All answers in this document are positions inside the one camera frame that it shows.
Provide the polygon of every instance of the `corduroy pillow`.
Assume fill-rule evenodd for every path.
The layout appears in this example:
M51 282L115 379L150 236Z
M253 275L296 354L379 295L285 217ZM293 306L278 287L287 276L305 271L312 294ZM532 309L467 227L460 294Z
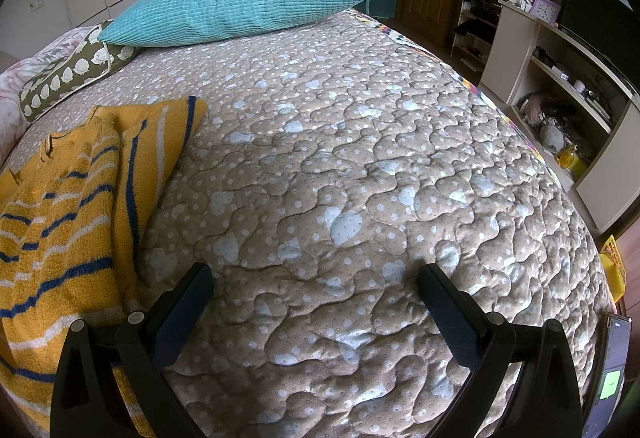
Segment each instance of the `corduroy pillow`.
M139 0L98 37L131 46L180 46L263 34L322 20L363 0Z

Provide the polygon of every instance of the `polka dot bedspread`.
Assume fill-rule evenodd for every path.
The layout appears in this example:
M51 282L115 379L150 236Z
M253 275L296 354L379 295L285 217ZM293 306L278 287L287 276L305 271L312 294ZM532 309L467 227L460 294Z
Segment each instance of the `polka dot bedspread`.
M44 115L8 164L95 104L184 95L209 110L147 226L141 296L150 305L194 261L214 272L165 373L207 436L425 436L468 370L418 298L418 258L485 311L558 319L584 393L611 305L578 212L473 86L354 12L146 50Z

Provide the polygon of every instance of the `light switch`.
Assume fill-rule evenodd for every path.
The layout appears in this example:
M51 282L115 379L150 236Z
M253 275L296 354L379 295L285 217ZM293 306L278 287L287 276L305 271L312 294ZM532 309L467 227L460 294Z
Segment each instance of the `light switch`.
M44 1L43 0L36 0L34 2L31 2L29 4L29 12L33 12L36 9L41 8L41 6L43 6L43 5L44 5Z

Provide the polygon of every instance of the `television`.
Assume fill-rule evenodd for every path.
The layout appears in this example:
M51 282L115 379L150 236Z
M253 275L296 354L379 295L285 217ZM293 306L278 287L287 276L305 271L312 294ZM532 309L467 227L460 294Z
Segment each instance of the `television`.
M565 0L562 30L640 89L640 21L620 0Z

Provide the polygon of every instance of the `bottle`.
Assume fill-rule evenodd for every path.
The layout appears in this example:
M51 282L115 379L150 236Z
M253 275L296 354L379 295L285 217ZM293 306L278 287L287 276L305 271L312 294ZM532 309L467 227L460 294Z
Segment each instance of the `bottle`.
M560 153L556 155L556 162L562 169L567 169L574 163L576 157L576 149L574 145L567 145Z

